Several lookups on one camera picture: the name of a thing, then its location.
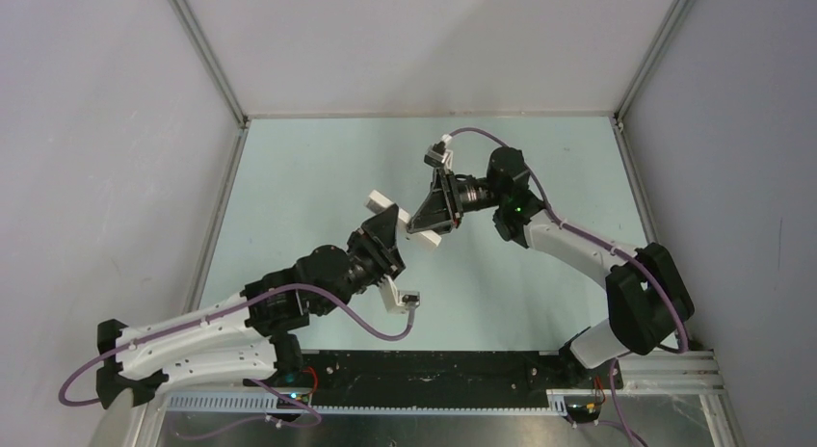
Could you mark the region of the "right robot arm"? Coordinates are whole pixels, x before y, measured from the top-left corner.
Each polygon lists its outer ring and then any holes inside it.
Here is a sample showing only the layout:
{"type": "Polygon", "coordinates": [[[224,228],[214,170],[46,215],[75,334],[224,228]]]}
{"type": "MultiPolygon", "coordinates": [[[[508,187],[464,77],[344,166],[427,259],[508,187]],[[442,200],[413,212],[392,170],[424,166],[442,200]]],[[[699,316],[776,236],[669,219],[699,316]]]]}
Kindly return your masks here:
{"type": "Polygon", "coordinates": [[[408,233],[449,233],[466,214],[490,209],[503,240],[551,255],[604,289],[607,319],[560,350],[566,383],[584,387],[603,363],[626,354],[648,355],[672,334],[679,338],[678,351],[688,350],[684,324],[695,306],[667,248],[655,242],[637,248],[605,240],[559,217],[531,190],[533,175],[519,149],[494,149],[484,177],[454,173],[452,157],[443,141],[426,152],[432,183],[408,220],[408,233]]]}

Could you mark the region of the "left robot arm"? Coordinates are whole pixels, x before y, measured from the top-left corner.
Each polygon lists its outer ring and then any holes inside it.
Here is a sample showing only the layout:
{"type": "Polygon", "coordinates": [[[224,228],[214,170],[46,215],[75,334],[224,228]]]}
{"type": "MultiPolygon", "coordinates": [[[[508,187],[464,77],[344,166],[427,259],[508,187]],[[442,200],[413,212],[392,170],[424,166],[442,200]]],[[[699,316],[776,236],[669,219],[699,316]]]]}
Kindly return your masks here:
{"type": "Polygon", "coordinates": [[[351,233],[346,248],[322,245],[207,308],[141,327],[100,323],[98,402],[108,408],[129,390],[139,406],[176,387],[216,381],[297,383],[304,360],[295,330],[313,316],[349,312],[353,296],[370,287],[391,295],[406,267],[397,233],[407,219],[398,205],[385,206],[351,233]]]}

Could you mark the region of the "white remote control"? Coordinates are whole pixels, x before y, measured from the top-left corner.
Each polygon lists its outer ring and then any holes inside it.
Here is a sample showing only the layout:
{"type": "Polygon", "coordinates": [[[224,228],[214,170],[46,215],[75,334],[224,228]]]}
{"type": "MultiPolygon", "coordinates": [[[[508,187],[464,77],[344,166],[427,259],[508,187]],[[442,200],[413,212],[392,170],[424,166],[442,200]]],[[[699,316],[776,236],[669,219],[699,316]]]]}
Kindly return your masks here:
{"type": "Polygon", "coordinates": [[[442,237],[432,230],[409,233],[408,222],[411,214],[379,191],[373,190],[368,195],[365,203],[365,207],[374,214],[379,214],[391,206],[396,206],[398,209],[396,227],[398,232],[407,240],[415,242],[427,250],[435,250],[440,245],[442,237]]]}

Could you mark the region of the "aluminium frame rail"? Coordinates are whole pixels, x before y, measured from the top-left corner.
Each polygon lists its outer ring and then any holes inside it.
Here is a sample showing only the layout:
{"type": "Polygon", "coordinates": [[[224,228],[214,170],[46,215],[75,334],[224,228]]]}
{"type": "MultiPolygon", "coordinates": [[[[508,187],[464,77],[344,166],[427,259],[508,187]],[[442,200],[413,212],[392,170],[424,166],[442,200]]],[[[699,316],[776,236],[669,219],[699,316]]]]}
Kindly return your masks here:
{"type": "Polygon", "coordinates": [[[191,3],[189,0],[168,0],[168,2],[235,124],[239,129],[246,129],[249,123],[248,116],[198,21],[191,3]]]}

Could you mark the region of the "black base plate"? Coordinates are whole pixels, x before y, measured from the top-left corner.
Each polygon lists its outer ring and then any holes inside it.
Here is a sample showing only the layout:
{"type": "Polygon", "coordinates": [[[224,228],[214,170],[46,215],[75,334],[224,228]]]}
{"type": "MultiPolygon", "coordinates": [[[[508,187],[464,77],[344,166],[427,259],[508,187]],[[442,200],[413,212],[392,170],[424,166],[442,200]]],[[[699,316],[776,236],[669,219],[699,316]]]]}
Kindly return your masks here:
{"type": "Polygon", "coordinates": [[[619,368],[587,370],[535,351],[319,351],[301,370],[275,372],[275,389],[305,389],[331,402],[542,402],[548,391],[621,389],[619,368]]]}

